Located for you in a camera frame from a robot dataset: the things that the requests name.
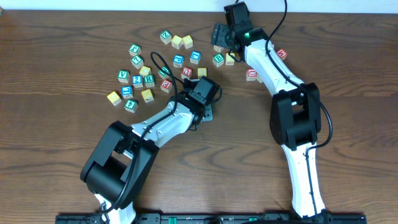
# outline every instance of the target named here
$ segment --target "toy block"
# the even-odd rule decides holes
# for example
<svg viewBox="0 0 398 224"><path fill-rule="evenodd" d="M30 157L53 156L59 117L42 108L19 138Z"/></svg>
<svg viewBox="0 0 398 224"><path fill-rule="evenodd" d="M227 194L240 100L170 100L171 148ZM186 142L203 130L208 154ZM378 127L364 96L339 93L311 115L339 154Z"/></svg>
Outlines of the toy block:
<svg viewBox="0 0 398 224"><path fill-rule="evenodd" d="M172 41L172 34L168 30L165 30L160 34L160 39L164 44L168 44Z"/></svg>
<svg viewBox="0 0 398 224"><path fill-rule="evenodd" d="M234 65L235 60L229 56L229 53L225 54L225 65Z"/></svg>
<svg viewBox="0 0 398 224"><path fill-rule="evenodd" d="M132 77L132 85L133 85L135 88L142 88L142 87L144 87L144 86L142 85L142 76L140 76L140 75L134 75L134 76Z"/></svg>
<svg viewBox="0 0 398 224"><path fill-rule="evenodd" d="M175 47L176 49L179 49L182 46L182 38L174 35L172 39L172 46Z"/></svg>
<svg viewBox="0 0 398 224"><path fill-rule="evenodd" d="M124 99L132 98L132 88L131 86L122 87L122 96Z"/></svg>
<svg viewBox="0 0 398 224"><path fill-rule="evenodd" d="M139 69L144 65L143 59L138 55L131 59L131 63L136 69Z"/></svg>
<svg viewBox="0 0 398 224"><path fill-rule="evenodd" d="M120 102L122 102L122 99L120 99L119 95L115 91L113 91L107 97L108 97L108 100L113 104L113 106L116 106Z"/></svg>
<svg viewBox="0 0 398 224"><path fill-rule="evenodd" d="M191 63L199 64L201 53L197 51L193 51L191 54Z"/></svg>
<svg viewBox="0 0 398 224"><path fill-rule="evenodd" d="M283 49L279 49L276 54L280 57L281 60L285 60L287 53Z"/></svg>
<svg viewBox="0 0 398 224"><path fill-rule="evenodd" d="M118 75L118 80L121 83L129 83L130 74L128 71L120 70Z"/></svg>
<svg viewBox="0 0 398 224"><path fill-rule="evenodd" d="M136 55L140 55L141 54L141 47L133 44L131 45L130 49L129 49L130 55L131 56L136 56Z"/></svg>
<svg viewBox="0 0 398 224"><path fill-rule="evenodd" d="M165 91L166 93L170 93L173 88L173 83L168 80L163 80L162 84L160 84L160 89Z"/></svg>
<svg viewBox="0 0 398 224"><path fill-rule="evenodd" d="M141 69L139 70L139 74L142 76L151 75L150 68L147 66L142 66Z"/></svg>
<svg viewBox="0 0 398 224"><path fill-rule="evenodd" d="M186 35L185 37L182 37L182 42L185 46L185 49L188 49L190 47L193 47L193 40L190 35Z"/></svg>
<svg viewBox="0 0 398 224"><path fill-rule="evenodd" d="M144 83L147 88L155 86L155 79L153 75L147 75L144 77Z"/></svg>
<svg viewBox="0 0 398 224"><path fill-rule="evenodd" d="M254 69L248 69L246 72L246 81L255 81L257 80L257 72Z"/></svg>
<svg viewBox="0 0 398 224"><path fill-rule="evenodd" d="M213 63L216 65L216 67L220 67L222 64L224 64L224 57L222 54L216 54L213 57Z"/></svg>
<svg viewBox="0 0 398 224"><path fill-rule="evenodd" d="M214 45L214 50L217 51L218 53L221 53L224 50L224 47L219 47L217 45Z"/></svg>
<svg viewBox="0 0 398 224"><path fill-rule="evenodd" d="M173 60L173 66L177 68L182 68L182 63L184 63L184 56L175 55Z"/></svg>
<svg viewBox="0 0 398 224"><path fill-rule="evenodd" d="M126 104L124 105L124 109L128 112L135 113L137 110L137 103L134 100L127 100Z"/></svg>
<svg viewBox="0 0 398 224"><path fill-rule="evenodd" d="M143 97L145 103L148 103L148 102L151 102L152 100L154 100L154 96L152 95L152 92L150 91L150 89L142 91L141 94L142 94L142 97Z"/></svg>
<svg viewBox="0 0 398 224"><path fill-rule="evenodd" d="M184 67L181 72L181 78L191 79L193 70L191 68Z"/></svg>
<svg viewBox="0 0 398 224"><path fill-rule="evenodd" d="M169 75L167 74L167 73L169 73L170 71L166 68L166 66L163 66L162 67L162 69L161 70L159 70L159 76L162 78L162 79L166 79L166 78L168 78L169 77Z"/></svg>
<svg viewBox="0 0 398 224"><path fill-rule="evenodd" d="M207 77L207 68L198 68L198 78Z"/></svg>

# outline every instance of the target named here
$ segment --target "letter on block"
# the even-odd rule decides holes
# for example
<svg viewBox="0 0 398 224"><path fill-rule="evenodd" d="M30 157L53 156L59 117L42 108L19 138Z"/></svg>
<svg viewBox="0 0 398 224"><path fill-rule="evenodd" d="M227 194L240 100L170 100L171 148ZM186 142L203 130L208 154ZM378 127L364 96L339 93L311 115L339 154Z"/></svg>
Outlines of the letter on block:
<svg viewBox="0 0 398 224"><path fill-rule="evenodd" d="M162 84L160 84L160 89L165 91L166 93L170 93L173 88L173 83L168 80L163 80Z"/></svg>
<svg viewBox="0 0 398 224"><path fill-rule="evenodd" d="M160 39L164 44L168 44L172 41L172 34L168 30L165 30L160 34Z"/></svg>
<svg viewBox="0 0 398 224"><path fill-rule="evenodd" d="M198 78L200 79L202 76L207 77L207 68L198 68Z"/></svg>
<svg viewBox="0 0 398 224"><path fill-rule="evenodd" d="M234 65L235 60L229 56L229 53L225 54L225 65Z"/></svg>
<svg viewBox="0 0 398 224"><path fill-rule="evenodd" d="M283 49L279 49L276 54L280 57L281 60L285 60L287 53Z"/></svg>
<svg viewBox="0 0 398 224"><path fill-rule="evenodd" d="M184 56L176 55L174 56L173 66L177 68L182 68L182 63L184 63Z"/></svg>
<svg viewBox="0 0 398 224"><path fill-rule="evenodd" d="M128 112L135 113L137 110L137 103L134 100L127 100L126 105L124 105L124 109Z"/></svg>
<svg viewBox="0 0 398 224"><path fill-rule="evenodd" d="M224 64L224 57L222 54L216 54L213 57L213 63L216 65L216 67L220 67L222 64Z"/></svg>
<svg viewBox="0 0 398 224"><path fill-rule="evenodd" d="M122 96L124 99L132 98L132 88L131 86L122 87Z"/></svg>
<svg viewBox="0 0 398 224"><path fill-rule="evenodd" d="M136 69L139 69L144 65L144 61L138 55L131 59L131 63Z"/></svg>
<svg viewBox="0 0 398 224"><path fill-rule="evenodd" d="M144 83L147 88L155 86L155 79L153 75L147 75L144 77Z"/></svg>
<svg viewBox="0 0 398 224"><path fill-rule="evenodd" d="M150 89L142 91L141 94L142 94L142 97L143 97L145 103L148 103L148 102L151 102L152 100L154 100L154 96L152 96L152 92L150 91Z"/></svg>
<svg viewBox="0 0 398 224"><path fill-rule="evenodd" d="M140 55L141 54L141 47L136 45L136 44L133 44L133 45L131 45L129 52L130 52L131 56Z"/></svg>
<svg viewBox="0 0 398 224"><path fill-rule="evenodd" d="M121 83L129 83L130 74L128 71L120 70L118 75L118 80Z"/></svg>
<svg viewBox="0 0 398 224"><path fill-rule="evenodd" d="M191 54L191 63L199 64L201 53L193 51Z"/></svg>
<svg viewBox="0 0 398 224"><path fill-rule="evenodd" d="M115 91L113 91L107 97L108 97L108 100L113 104L113 106L116 106L120 102L122 102L122 99L120 99L119 95Z"/></svg>
<svg viewBox="0 0 398 224"><path fill-rule="evenodd" d="M185 37L182 37L182 42L184 43L185 49L193 47L193 40L190 35L186 35Z"/></svg>
<svg viewBox="0 0 398 224"><path fill-rule="evenodd" d="M176 49L179 49L182 46L182 38L174 35L172 39L172 46L175 47Z"/></svg>
<svg viewBox="0 0 398 224"><path fill-rule="evenodd" d="M184 67L184 68L182 69L182 72L181 72L181 78L182 78L182 79L187 78L187 79L190 80L191 77L192 77L192 69L191 69L191 68Z"/></svg>
<svg viewBox="0 0 398 224"><path fill-rule="evenodd" d="M159 70L159 76L164 80L169 77L166 72L169 73L169 70L166 68L166 66L163 66L162 69Z"/></svg>
<svg viewBox="0 0 398 224"><path fill-rule="evenodd" d="M147 66L142 66L141 69L139 70L139 74L142 76L150 75L151 74L150 68Z"/></svg>
<svg viewBox="0 0 398 224"><path fill-rule="evenodd" d="M132 85L133 85L135 88L142 88L142 87L144 87L144 86L142 85L142 76L140 76L140 75L134 75L134 76L132 77Z"/></svg>
<svg viewBox="0 0 398 224"><path fill-rule="evenodd" d="M257 80L257 72L254 69L248 69L246 72L246 81L255 81Z"/></svg>

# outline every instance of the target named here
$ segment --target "wooden table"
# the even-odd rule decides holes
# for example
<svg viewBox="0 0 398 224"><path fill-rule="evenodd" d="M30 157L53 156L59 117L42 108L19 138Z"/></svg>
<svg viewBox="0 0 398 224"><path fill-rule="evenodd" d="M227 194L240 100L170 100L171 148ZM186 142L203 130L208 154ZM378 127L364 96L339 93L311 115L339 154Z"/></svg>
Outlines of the wooden table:
<svg viewBox="0 0 398 224"><path fill-rule="evenodd" d="M268 33L280 13L252 13ZM135 201L165 213L288 210L292 187L283 150L271 136L271 97L247 82L247 65L216 68L210 45L223 13L5 11L0 17L0 223L53 223L59 213L94 212L98 201L79 174L114 121L138 123L164 108L151 51L169 65L199 50L199 67L224 89L215 120L173 138L159 152ZM317 152L320 190L333 212L364 212L368 223L397 223L398 16L289 13L274 36L285 63L315 82L335 127ZM192 49L164 45L161 31L194 39ZM119 90L132 43L156 74L155 101L140 89L135 114L106 95ZM174 68L179 74L181 69ZM327 136L324 117L320 142Z"/></svg>

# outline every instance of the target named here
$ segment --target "black cable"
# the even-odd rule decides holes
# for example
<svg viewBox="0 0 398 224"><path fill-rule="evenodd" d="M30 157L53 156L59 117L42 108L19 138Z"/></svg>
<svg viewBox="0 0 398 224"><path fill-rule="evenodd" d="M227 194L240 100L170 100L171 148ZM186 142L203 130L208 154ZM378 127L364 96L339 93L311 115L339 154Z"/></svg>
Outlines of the black cable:
<svg viewBox="0 0 398 224"><path fill-rule="evenodd" d="M311 179L311 171L310 171L310 161L309 161L308 152L309 152L311 149L316 149L316 148L320 148L320 147L326 146L326 145L330 142L331 137L332 137L332 135L333 135L333 125L332 125L332 122L331 122L331 118L330 118L329 112L327 111L327 109L325 108L325 106L323 105L323 103L322 103L320 100L318 100L314 95L310 94L310 93L307 91L307 89L305 89L304 87L302 87L302 86L300 86L299 84L297 84L297 83L293 82L292 80L290 80L290 77L288 77L288 76L279 68L279 66L274 62L274 59L271 57L271 55L270 55L270 53L269 53L269 51L268 51L268 43L269 43L271 37L276 33L276 31L279 29L279 27L282 25L282 23L284 22L284 20L285 20L285 18L286 18L286 14L287 14L287 0L284 0L284 2L285 2L285 12L284 12L284 16L283 16L282 20L280 20L279 24L278 24L277 27L274 29L274 31L272 31L271 35L269 36L269 38L268 38L267 41L266 41L266 54L267 54L267 56L269 57L269 60L272 62L272 64L275 66L275 68L279 71L279 73L286 79L287 82L289 82L289 83L292 84L293 86L296 86L301 92L303 92L304 94L306 94L307 97L310 96L310 97L312 97L313 99L315 99L315 102L317 102L317 103L319 104L320 108L322 109L322 111L324 112L324 114L325 114L325 116L326 116L326 119L328 120L329 135L328 135L328 138L326 139L326 141L325 141L324 143L322 143L322 144L319 144L319 145L316 145L316 146L311 146L311 147L307 148L307 149L305 150L305 155L304 155L305 158L306 158L306 161L307 161L308 180L309 180L309 182L310 182L310 194L311 194L311 197L312 197L312 203L313 203L313 207L314 207L314 212L315 212L315 215L317 215L317 206L315 205L315 197L314 197L314 195L313 195L313 187L312 187L312 179Z"/></svg>

